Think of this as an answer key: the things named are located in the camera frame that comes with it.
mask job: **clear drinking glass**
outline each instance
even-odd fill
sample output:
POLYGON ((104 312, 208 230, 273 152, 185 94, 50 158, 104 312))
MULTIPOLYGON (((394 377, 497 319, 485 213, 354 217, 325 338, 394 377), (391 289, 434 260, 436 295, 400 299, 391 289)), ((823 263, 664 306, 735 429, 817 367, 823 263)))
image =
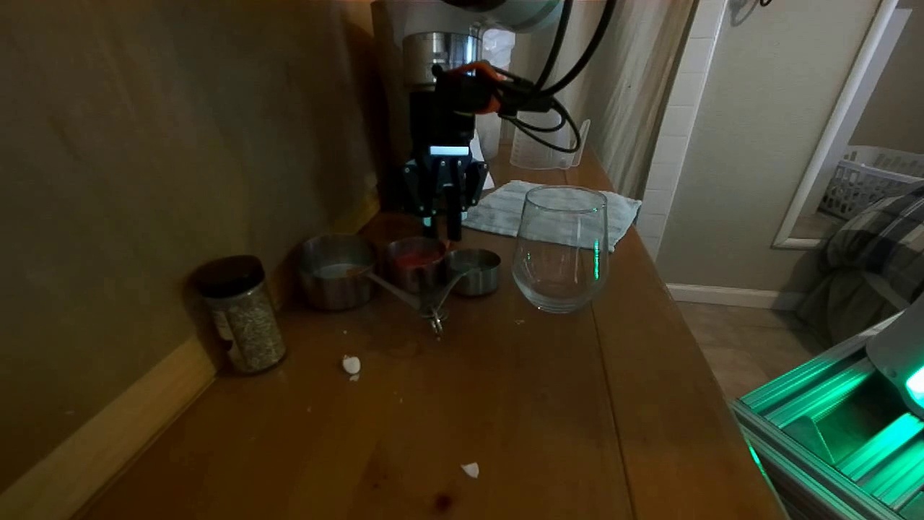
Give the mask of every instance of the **clear drinking glass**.
POLYGON ((608 283, 608 195, 577 187, 525 194, 514 283, 541 312, 569 314, 608 283))

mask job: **green light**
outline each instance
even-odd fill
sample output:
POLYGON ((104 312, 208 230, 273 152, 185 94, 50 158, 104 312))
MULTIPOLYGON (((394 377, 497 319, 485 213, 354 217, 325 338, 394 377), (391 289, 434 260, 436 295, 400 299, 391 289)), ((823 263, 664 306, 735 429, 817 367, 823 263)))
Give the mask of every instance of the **green light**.
POLYGON ((918 367, 918 370, 904 380, 904 386, 907 386, 907 396, 911 396, 918 406, 924 406, 924 367, 918 367))

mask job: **wooden table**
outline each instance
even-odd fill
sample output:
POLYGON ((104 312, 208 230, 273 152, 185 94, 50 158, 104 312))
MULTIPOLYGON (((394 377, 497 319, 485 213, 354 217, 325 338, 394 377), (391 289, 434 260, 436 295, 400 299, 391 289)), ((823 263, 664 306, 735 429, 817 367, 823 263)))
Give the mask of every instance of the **wooden table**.
MULTIPOLYGON (((608 185, 595 163, 567 182, 608 185)), ((507 237, 466 244, 511 256, 507 237)), ((388 295, 287 312, 289 358, 221 377, 89 517, 784 517, 635 230, 569 317, 502 269, 497 295, 450 299, 443 340, 388 295)))

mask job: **baseboard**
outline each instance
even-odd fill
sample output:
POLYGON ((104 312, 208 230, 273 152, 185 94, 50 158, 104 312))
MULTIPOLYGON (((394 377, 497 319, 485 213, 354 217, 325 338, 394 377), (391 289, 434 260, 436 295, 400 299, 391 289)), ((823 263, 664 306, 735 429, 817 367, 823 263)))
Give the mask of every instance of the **baseboard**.
POLYGON ((689 285, 668 283, 674 299, 713 304, 713 306, 752 306, 752 309, 798 309, 803 291, 762 291, 762 289, 732 289, 732 285, 689 285))
POLYGON ((0 517, 76 517, 157 432, 188 409, 211 383, 208 348, 188 338, 130 383, 82 429, 0 494, 0 517))

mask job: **wall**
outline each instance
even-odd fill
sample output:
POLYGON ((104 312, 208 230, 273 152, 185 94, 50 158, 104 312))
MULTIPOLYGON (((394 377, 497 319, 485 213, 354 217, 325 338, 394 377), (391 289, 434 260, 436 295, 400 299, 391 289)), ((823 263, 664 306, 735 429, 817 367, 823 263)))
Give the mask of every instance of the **wall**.
POLYGON ((0 26, 6 487, 193 335, 193 265, 274 270, 362 213, 381 111, 367 3, 10 0, 0 26))
POLYGON ((924 0, 904 0, 912 9, 896 52, 872 90, 853 143, 879 143, 924 152, 924 0))
POLYGON ((872 12, 872 0, 777 0, 726 28, 658 250, 668 283, 810 283, 813 256, 771 243, 872 12))

